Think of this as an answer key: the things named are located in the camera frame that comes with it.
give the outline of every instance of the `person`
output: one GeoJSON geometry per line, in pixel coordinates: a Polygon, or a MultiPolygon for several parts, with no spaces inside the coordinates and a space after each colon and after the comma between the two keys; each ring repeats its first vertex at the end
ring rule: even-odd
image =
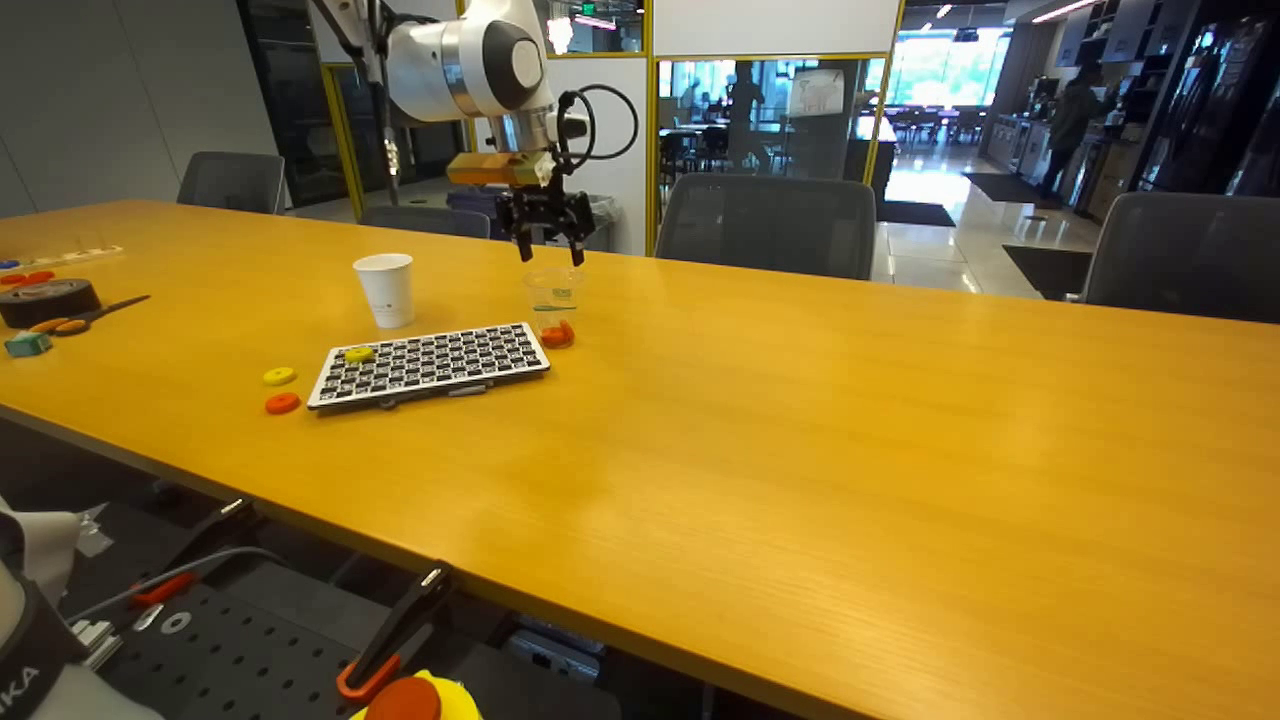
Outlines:
{"type": "Polygon", "coordinates": [[[1058,200],[1058,181],[1066,174],[1069,159],[1075,155],[1088,121],[1104,113],[1104,104],[1094,94],[1094,84],[1100,79],[1095,64],[1086,64],[1075,79],[1061,92],[1051,116],[1050,116],[1050,168],[1039,181],[1039,200],[1058,200]]]}

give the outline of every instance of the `yellow table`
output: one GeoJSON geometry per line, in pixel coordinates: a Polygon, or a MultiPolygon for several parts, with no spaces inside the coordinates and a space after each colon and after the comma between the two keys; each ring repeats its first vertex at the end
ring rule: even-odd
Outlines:
{"type": "Polygon", "coordinates": [[[266,369],[377,334],[377,246],[412,333],[528,316],[508,245],[6,219],[152,301],[0,359],[0,403],[869,714],[1275,714],[1280,328],[592,256],[543,379],[266,417],[266,369]]]}

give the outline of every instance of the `ceiling light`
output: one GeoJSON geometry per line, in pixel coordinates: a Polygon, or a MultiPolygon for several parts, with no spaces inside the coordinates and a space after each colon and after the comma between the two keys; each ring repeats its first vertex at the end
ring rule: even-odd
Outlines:
{"type": "Polygon", "coordinates": [[[1032,23],[1061,21],[1061,16],[1069,16],[1069,10],[1075,10],[1075,7],[1088,7],[1088,4],[1095,4],[1095,0],[1075,0],[1075,4],[1051,7],[1051,10],[1037,16],[1032,23]]]}

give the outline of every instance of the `white cup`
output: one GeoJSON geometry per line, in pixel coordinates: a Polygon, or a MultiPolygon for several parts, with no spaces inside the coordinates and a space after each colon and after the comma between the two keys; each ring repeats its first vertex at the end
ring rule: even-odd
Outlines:
{"type": "Polygon", "coordinates": [[[412,318],[412,256],[377,250],[359,256],[353,269],[359,277],[377,328],[402,328],[412,318]]]}

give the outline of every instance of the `black chair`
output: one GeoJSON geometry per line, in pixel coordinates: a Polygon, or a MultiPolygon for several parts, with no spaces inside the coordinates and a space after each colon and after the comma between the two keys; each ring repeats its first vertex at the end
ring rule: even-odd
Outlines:
{"type": "Polygon", "coordinates": [[[177,200],[203,206],[281,211],[285,159],[254,150],[198,150],[177,200]]]}
{"type": "Polygon", "coordinates": [[[875,200],[843,181],[685,174],[661,256],[869,281],[875,200]]]}
{"type": "Polygon", "coordinates": [[[1280,200],[1130,192],[1088,262],[1086,302],[1280,325],[1280,200]]]}
{"type": "Polygon", "coordinates": [[[445,232],[445,236],[494,236],[494,219],[485,211],[466,211],[466,206],[370,206],[359,222],[416,229],[416,232],[445,232]]]}

